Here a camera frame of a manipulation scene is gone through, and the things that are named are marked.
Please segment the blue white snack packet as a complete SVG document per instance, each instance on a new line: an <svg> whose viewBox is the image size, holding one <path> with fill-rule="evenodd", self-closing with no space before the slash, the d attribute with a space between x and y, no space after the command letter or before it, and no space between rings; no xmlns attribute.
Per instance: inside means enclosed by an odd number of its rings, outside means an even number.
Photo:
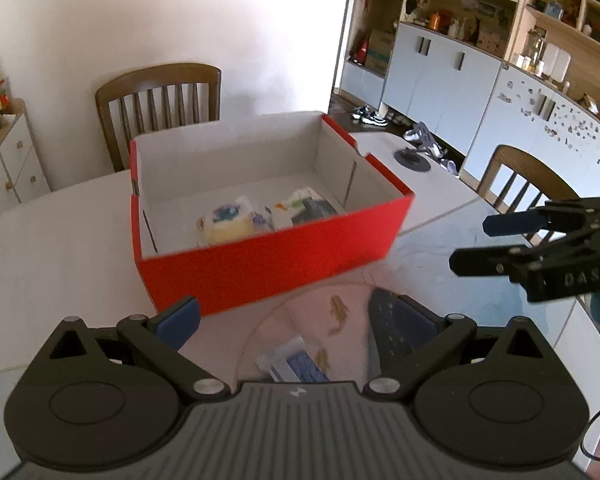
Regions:
<svg viewBox="0 0 600 480"><path fill-rule="evenodd" d="M245 195L201 216L196 222L196 229L200 239L208 246L233 243L274 231L265 207L253 206Z"/></svg>

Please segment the white grey paper bag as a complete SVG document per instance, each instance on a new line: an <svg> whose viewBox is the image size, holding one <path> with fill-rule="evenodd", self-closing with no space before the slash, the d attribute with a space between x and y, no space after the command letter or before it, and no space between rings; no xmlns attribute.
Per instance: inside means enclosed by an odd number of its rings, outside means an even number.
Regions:
<svg viewBox="0 0 600 480"><path fill-rule="evenodd" d="M340 215L340 211L314 188L299 188L286 200L266 206L265 211L276 231Z"/></svg>

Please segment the right wooden chair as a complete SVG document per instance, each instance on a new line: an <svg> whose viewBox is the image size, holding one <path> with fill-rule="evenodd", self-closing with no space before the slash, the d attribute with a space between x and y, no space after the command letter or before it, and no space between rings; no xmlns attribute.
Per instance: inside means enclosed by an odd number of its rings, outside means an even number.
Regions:
<svg viewBox="0 0 600 480"><path fill-rule="evenodd" d="M510 145L499 145L479 181L477 194L500 214L524 212L549 200L579 195L544 162Z"/></svg>

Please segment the wooden chair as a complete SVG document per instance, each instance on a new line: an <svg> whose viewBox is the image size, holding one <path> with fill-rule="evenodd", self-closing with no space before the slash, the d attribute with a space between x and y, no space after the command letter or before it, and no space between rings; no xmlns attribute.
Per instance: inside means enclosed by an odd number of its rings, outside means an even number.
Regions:
<svg viewBox="0 0 600 480"><path fill-rule="evenodd" d="M524 212L549 200L579 195L544 162L510 145L499 145L479 181L477 194L500 214Z"/></svg>
<svg viewBox="0 0 600 480"><path fill-rule="evenodd" d="M219 67L191 62L140 68L103 84L95 105L114 171L129 166L137 136L219 120L221 84Z"/></svg>

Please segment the red cardboard shoe box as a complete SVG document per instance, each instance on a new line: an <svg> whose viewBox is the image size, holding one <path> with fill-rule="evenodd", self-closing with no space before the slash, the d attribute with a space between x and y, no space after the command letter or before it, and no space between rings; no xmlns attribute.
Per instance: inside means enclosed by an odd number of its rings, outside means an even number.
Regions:
<svg viewBox="0 0 600 480"><path fill-rule="evenodd" d="M215 314L388 255L414 193L320 112L205 122L130 145L134 260L158 310Z"/></svg>

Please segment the white drawer sideboard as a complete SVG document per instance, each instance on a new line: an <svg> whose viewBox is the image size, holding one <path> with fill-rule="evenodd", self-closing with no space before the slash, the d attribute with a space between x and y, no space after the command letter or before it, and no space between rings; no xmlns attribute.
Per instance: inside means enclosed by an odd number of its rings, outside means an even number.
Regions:
<svg viewBox="0 0 600 480"><path fill-rule="evenodd" d="M0 129L0 214L50 192L27 118L26 104L14 99Z"/></svg>

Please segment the far wooden chair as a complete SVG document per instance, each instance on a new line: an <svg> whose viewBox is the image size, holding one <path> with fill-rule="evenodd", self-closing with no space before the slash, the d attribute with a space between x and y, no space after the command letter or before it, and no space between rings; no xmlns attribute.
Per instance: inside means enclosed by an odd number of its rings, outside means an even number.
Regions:
<svg viewBox="0 0 600 480"><path fill-rule="evenodd" d="M129 166L137 136L219 120L221 84L219 67L191 62L140 68L103 84L95 105L114 171Z"/></svg>

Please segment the white wall cabinet unit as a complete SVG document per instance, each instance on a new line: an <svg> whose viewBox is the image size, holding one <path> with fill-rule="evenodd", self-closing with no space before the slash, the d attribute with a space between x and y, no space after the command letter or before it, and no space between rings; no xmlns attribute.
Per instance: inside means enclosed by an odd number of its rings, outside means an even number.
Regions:
<svg viewBox="0 0 600 480"><path fill-rule="evenodd" d="M334 89L423 122L476 185L520 148L600 195L600 0L351 0Z"/></svg>

